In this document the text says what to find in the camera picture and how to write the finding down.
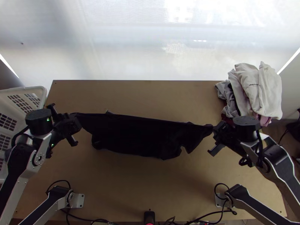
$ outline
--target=black cable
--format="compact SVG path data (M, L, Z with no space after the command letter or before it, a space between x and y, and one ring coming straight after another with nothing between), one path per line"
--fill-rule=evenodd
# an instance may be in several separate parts
M227 188L227 190L229 190L229 187L226 185L226 184L224 184L224 183L217 183L215 186L214 186L214 195L215 196L217 196L217 198L219 198L219 199L221 199L221 200L227 200L227 198L221 198L221 197L219 197L218 195L217 195L217 187L219 186L219 185L224 185L226 188Z
M283 137L284 137L287 133L288 133L288 130L286 129L286 130L284 131L284 133L281 135L278 144L280 144L281 140L283 139Z
M68 225L71 225L70 222L69 222L69 218L68 218L70 210L71 210L71 209L69 208L69 209L67 210L67 213L66 213L66 222L67 222Z
M257 164L260 168L262 168L263 167L263 157L264 157L263 141L261 140L259 130L256 131L256 134L257 134L257 138L258 138L258 148L259 148L259 156L258 156Z
M47 190L46 190L46 194L49 193L49 190L50 190L50 188L52 187L52 185L54 185L54 184L56 184L56 183L59 183L59 182L66 182L66 183L68 184L68 186L69 186L69 189L71 189L70 182L68 182L67 180L57 180L57 181L53 182L52 184L50 184L50 186L49 186L49 187L47 188Z
M47 188L46 190L46 194L49 193L49 190L50 188L52 187L52 185L56 184L56 183L59 183L59 182L66 182L69 189L71 189L71 184L70 182L68 182L67 180L57 180L55 182L53 182L52 184L49 185L49 187ZM68 225L70 225L70 222L69 222L69 216L70 217L73 217L75 219L78 219L78 220L81 220L81 221L88 221L88 222L91 222L91 224L93 224L94 222L102 222L102 223L110 223L110 224L113 224L113 225L118 225L117 223L113 223L113 222L110 222L106 219L96 219L96 220L92 220L92 219L84 219L84 218L80 218L80 217L77 217L77 216L74 216L72 214L70 214L70 208L67 209L67 211L64 211L63 209L61 209L62 212L64 212L66 214L66 222Z
M223 213L229 213L229 212L231 212L233 215L237 215L237 212L236 212L236 211L233 211L232 209L224 210L225 203L228 201L228 199L227 199L227 198L221 198L221 197L219 197L219 196L217 195L216 190L217 190L217 187L218 187L219 185L224 185L225 187L227 187L227 189L229 189L229 187L228 187L226 184L224 184L224 183L218 183L218 184L216 184L216 185L214 186L214 194L215 194L219 199L225 200L225 202L224 202L224 204L223 204L223 207L222 207L222 210L221 210L221 211L215 211L215 212L212 212L212 213L205 214L204 216L201 216L201 217L199 217L199 218L197 218L197 219L194 219L194 220L192 220L192 221L188 221L185 225L190 225L191 223L195 223L195 222L204 222L204 223L207 223L207 224L217 224L217 223L219 223L219 222L221 221L221 219L223 218ZM205 217L207 217L207 216L210 216L210 215L212 215L212 214L217 214L217 213L221 213L221 217L220 217L220 219L219 219L219 221L218 221L217 223L208 223L208 222L205 222L205 221L201 221L201 219L203 219L203 218L205 218Z
M297 109L297 111L299 112L299 117L298 117L297 121L299 121L299 120L300 120L300 109ZM286 129L286 130L283 132L283 134L281 135L281 137L280 137L280 139L279 139L278 144L280 144L281 140L283 139L283 137L284 137L287 133L288 133L288 129Z
M223 218L223 213L224 213L224 207L225 207L226 202L228 202L228 199L224 201L220 219L219 219L217 222L214 222L214 223L210 223L210 222L209 222L209 224L218 224L218 223L222 220L222 218Z
M12 137L12 148L16 145L16 139L18 136L20 136L21 134L23 134L25 131L27 131L29 129L29 126L25 127L23 130L21 130L20 132L16 133L13 137Z

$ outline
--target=pile of clothes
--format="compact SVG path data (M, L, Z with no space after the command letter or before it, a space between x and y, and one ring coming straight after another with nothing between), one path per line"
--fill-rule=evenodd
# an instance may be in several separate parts
M264 62L259 69L247 63L234 67L228 72L228 80L215 85L218 97L227 102L222 119L253 116L261 126L270 124L271 119L280 120L282 84L275 70Z

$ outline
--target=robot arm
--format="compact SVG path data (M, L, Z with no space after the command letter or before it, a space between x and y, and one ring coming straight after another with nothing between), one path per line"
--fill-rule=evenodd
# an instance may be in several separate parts
M20 134L7 159L8 175L0 189L0 225L10 223L28 180L51 157L52 148L65 138L71 146L78 143L72 135L80 131L79 121L67 113L58 114L54 104L27 114L25 120L28 130ZM74 194L71 188L56 186L49 192L48 199L24 220L25 224L43 224L57 209L81 208L83 199L84 195Z
M300 219L300 183L295 177L294 164L287 151L276 144L268 135L258 133L260 122L252 117L242 116L233 119L234 126L221 121L214 128L216 146L208 152L215 156L224 146L242 156L241 166L255 166L268 180L274 182L289 206ZM262 148L262 140L267 144ZM263 205L237 184L225 192L232 206L245 209L266 225L300 224L291 222Z

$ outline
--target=gray cloth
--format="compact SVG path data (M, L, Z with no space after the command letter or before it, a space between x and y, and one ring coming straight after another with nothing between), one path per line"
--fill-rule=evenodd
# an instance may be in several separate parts
M215 88L217 90L218 98L227 101L227 106L223 108L222 114L225 114L228 118L233 118L239 116L239 113L234 102L235 98L233 91L228 87L229 84L229 80L222 81L215 84Z

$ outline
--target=white wall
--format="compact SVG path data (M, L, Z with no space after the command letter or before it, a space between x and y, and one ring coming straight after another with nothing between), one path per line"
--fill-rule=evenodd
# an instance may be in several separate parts
M279 75L282 79L282 118L297 119L297 109L300 108L300 54L296 54Z
M299 0L0 0L0 54L25 86L225 80L278 71L300 46Z

